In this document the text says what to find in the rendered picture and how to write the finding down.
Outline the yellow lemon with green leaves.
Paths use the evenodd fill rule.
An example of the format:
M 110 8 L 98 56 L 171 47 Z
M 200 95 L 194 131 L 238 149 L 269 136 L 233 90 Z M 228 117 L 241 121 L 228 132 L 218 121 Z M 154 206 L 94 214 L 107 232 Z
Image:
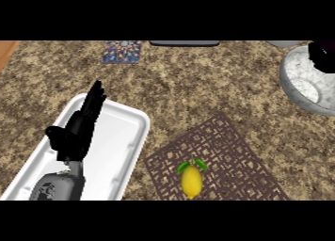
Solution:
M 203 170 L 207 170 L 206 164 L 196 157 L 191 157 L 188 161 L 182 161 L 176 169 L 181 191 L 190 200 L 200 195 L 203 190 Z

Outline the dark grey appliance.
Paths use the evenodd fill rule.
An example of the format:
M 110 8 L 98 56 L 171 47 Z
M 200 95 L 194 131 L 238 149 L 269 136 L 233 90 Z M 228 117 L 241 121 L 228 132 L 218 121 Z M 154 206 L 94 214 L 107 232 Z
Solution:
M 168 47 L 212 47 L 219 45 L 218 40 L 148 40 L 154 46 Z

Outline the pale grey round object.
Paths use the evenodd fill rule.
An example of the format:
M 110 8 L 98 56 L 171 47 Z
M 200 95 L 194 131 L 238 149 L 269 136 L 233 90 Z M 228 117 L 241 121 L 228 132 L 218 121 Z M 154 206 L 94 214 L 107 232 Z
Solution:
M 280 48 L 293 47 L 300 43 L 300 40 L 266 40 L 266 42 Z

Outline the white marble bowl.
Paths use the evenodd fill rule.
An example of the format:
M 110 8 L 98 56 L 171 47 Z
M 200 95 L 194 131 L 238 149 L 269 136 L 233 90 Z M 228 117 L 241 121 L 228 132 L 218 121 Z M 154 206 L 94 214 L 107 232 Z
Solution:
M 278 82 L 290 101 L 303 110 L 335 116 L 335 73 L 315 69 L 306 45 L 296 47 L 281 59 Z

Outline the brown patterned placemat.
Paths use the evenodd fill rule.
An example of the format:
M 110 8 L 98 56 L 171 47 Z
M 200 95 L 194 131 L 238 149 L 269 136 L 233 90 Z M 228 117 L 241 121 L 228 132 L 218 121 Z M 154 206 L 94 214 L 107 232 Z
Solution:
M 287 201 L 289 197 L 224 113 L 218 113 L 144 160 L 163 201 L 187 201 L 178 166 L 200 159 L 203 189 L 196 200 Z

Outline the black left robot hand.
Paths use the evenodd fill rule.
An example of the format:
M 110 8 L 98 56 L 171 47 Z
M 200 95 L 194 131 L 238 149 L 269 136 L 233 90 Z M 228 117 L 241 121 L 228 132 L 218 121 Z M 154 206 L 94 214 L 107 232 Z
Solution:
M 66 125 L 45 128 L 50 146 L 60 162 L 84 160 L 106 97 L 101 82 L 95 81 L 85 95 L 84 105 L 73 112 Z

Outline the dark blue patterned mat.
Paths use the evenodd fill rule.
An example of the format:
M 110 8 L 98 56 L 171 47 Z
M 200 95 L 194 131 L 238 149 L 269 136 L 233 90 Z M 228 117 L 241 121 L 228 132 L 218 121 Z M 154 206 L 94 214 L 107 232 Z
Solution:
M 103 51 L 103 62 L 110 64 L 137 64 L 140 50 L 140 40 L 107 40 Z

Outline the dark purple eggplant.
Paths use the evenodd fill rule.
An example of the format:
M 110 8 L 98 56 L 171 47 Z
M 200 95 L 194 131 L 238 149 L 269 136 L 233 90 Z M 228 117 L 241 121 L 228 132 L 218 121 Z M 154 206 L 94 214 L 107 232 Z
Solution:
M 320 40 L 318 45 L 327 53 L 335 53 L 335 40 Z

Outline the white rectangular tray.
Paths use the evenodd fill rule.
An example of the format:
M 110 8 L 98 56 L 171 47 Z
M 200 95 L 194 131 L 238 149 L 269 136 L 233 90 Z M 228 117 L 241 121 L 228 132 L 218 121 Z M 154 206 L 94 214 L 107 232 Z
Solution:
M 104 100 L 84 159 L 82 201 L 119 201 L 150 130 L 138 109 Z M 67 170 L 44 137 L 1 195 L 1 201 L 26 201 L 44 174 Z

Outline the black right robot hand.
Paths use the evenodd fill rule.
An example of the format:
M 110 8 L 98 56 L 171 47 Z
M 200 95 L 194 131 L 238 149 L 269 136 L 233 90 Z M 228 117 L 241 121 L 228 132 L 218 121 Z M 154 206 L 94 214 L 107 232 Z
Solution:
M 309 48 L 308 53 L 315 69 L 324 73 L 335 73 L 335 52 L 328 53 L 323 48 Z

